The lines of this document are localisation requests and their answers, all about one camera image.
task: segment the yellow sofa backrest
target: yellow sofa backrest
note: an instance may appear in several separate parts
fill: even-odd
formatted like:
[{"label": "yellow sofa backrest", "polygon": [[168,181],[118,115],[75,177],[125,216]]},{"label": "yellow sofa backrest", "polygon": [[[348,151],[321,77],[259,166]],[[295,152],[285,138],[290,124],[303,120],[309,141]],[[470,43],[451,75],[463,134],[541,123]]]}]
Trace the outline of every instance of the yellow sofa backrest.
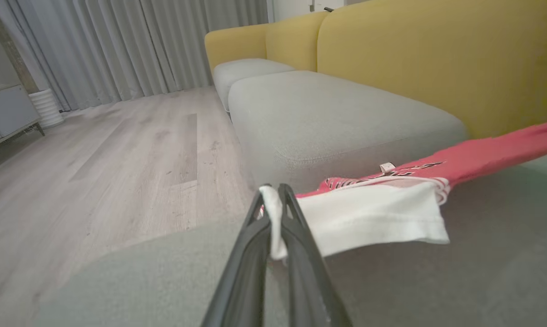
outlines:
[{"label": "yellow sofa backrest", "polygon": [[310,13],[270,24],[265,34],[267,59],[315,72],[318,31],[328,14]]},{"label": "yellow sofa backrest", "polygon": [[317,67],[446,110],[473,137],[546,122],[547,0],[346,6],[322,22]]}]

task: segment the floor plank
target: floor plank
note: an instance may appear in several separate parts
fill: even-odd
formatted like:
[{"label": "floor plank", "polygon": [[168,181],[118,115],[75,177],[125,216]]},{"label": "floor plank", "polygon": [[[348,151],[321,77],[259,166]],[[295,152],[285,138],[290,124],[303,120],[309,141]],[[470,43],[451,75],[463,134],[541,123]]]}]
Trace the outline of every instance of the floor plank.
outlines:
[{"label": "floor plank", "polygon": [[73,112],[0,146],[0,326],[87,263],[199,225],[243,219],[253,196],[213,88]]}]

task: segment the yellow sofa armrest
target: yellow sofa armrest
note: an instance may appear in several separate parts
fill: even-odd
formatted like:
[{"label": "yellow sofa armrest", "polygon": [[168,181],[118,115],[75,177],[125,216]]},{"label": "yellow sofa armrest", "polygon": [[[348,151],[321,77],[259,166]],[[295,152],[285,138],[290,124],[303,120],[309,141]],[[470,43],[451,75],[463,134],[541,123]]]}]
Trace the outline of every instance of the yellow sofa armrest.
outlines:
[{"label": "yellow sofa armrest", "polygon": [[247,58],[266,58],[265,31],[269,24],[233,27],[205,35],[211,72],[218,64]]}]

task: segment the white ribbed pot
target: white ribbed pot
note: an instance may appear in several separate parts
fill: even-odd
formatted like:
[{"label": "white ribbed pot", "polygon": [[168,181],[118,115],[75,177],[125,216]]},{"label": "white ribbed pot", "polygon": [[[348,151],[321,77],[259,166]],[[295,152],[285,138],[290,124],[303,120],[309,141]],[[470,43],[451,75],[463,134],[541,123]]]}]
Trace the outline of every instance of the white ribbed pot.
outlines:
[{"label": "white ribbed pot", "polygon": [[64,118],[60,114],[60,108],[57,106],[57,102],[55,101],[54,94],[51,92],[51,89],[32,93],[29,97],[35,106],[35,109],[39,112],[39,116],[41,116],[39,124],[43,128],[51,128],[52,126],[64,122]]}]

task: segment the gray curtain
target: gray curtain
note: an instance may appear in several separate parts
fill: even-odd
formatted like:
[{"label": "gray curtain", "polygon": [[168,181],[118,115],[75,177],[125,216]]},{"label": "gray curtain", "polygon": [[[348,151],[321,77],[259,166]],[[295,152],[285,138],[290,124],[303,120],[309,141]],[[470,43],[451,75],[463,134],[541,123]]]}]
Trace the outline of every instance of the gray curtain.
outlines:
[{"label": "gray curtain", "polygon": [[207,32],[267,23],[266,0],[8,0],[64,110],[211,84]]}]

